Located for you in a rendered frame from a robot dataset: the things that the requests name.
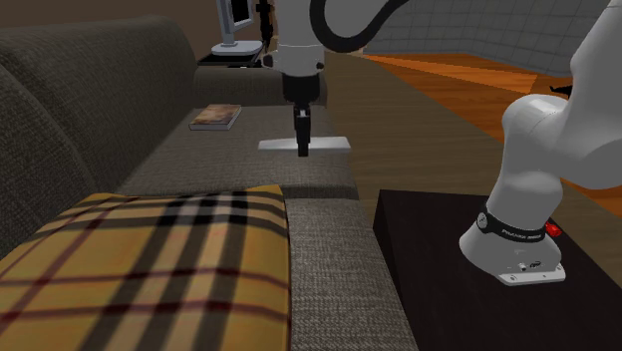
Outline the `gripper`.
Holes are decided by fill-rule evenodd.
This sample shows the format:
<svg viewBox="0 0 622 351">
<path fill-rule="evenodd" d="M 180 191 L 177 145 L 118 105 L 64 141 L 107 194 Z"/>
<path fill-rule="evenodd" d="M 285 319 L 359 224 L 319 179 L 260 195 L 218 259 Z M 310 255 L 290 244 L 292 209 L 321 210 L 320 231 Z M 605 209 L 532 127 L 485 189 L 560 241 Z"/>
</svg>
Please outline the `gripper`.
<svg viewBox="0 0 622 351">
<path fill-rule="evenodd" d="M 309 103 L 325 106 L 327 104 L 327 85 L 324 75 L 293 77 L 282 75 L 284 99 L 290 103 Z M 296 132 L 297 153 L 299 157 L 309 155 L 311 113 L 308 106 L 293 106 L 294 128 Z"/>
</svg>

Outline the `grey fabric sofa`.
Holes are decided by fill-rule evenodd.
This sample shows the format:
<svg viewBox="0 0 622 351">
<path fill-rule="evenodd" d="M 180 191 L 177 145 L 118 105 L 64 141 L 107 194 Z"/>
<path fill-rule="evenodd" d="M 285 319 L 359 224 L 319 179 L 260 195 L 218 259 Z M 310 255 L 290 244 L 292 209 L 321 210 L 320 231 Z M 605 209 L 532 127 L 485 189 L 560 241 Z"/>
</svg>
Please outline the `grey fabric sofa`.
<svg viewBox="0 0 622 351">
<path fill-rule="evenodd" d="M 191 131 L 211 104 L 242 111 Z M 419 351 L 346 157 L 258 150 L 293 133 L 276 72 L 198 67 L 166 17 L 0 29 L 0 260 L 95 193 L 278 185 L 291 351 Z"/>
</svg>

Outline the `brown book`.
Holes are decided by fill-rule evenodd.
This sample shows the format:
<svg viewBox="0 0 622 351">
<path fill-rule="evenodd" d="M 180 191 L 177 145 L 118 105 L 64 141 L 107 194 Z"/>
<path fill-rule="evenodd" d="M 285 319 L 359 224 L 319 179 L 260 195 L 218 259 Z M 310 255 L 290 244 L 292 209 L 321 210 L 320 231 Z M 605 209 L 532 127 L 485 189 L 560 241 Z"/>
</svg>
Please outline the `brown book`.
<svg viewBox="0 0 622 351">
<path fill-rule="evenodd" d="M 211 104 L 189 124 L 191 131 L 228 131 L 242 111 L 240 105 Z"/>
</svg>

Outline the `black table with monitor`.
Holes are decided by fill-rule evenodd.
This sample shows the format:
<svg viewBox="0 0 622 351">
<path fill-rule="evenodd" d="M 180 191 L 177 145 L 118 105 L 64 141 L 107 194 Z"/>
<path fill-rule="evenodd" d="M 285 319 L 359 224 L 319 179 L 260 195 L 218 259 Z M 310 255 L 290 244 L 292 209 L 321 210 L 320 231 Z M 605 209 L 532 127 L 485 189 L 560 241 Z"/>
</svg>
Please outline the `black table with monitor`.
<svg viewBox="0 0 622 351">
<path fill-rule="evenodd" d="M 222 41 L 198 66 L 260 67 L 259 55 L 273 38 L 273 6 L 268 0 L 216 0 Z M 234 33 L 252 25 L 259 16 L 260 40 L 236 40 Z"/>
</svg>

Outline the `yellow plaid cushion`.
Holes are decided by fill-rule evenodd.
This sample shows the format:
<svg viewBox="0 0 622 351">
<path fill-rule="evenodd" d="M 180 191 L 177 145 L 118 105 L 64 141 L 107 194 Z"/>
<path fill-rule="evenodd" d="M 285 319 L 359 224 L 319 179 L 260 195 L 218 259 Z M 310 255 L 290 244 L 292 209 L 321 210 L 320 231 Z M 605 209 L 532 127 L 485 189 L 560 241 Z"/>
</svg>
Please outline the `yellow plaid cushion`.
<svg viewBox="0 0 622 351">
<path fill-rule="evenodd" d="M 278 185 L 95 193 L 0 260 L 0 351 L 291 351 Z"/>
</svg>

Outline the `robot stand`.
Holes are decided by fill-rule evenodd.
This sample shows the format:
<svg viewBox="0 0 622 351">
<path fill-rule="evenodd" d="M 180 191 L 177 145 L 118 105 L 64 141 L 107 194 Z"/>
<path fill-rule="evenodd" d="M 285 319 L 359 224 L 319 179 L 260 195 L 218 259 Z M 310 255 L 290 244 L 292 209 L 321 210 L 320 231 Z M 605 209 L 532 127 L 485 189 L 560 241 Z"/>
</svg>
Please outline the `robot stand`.
<svg viewBox="0 0 622 351">
<path fill-rule="evenodd" d="M 565 232 L 562 282 L 510 287 L 460 236 L 482 195 L 383 189 L 373 229 L 420 351 L 622 351 L 622 288 Z"/>
</svg>

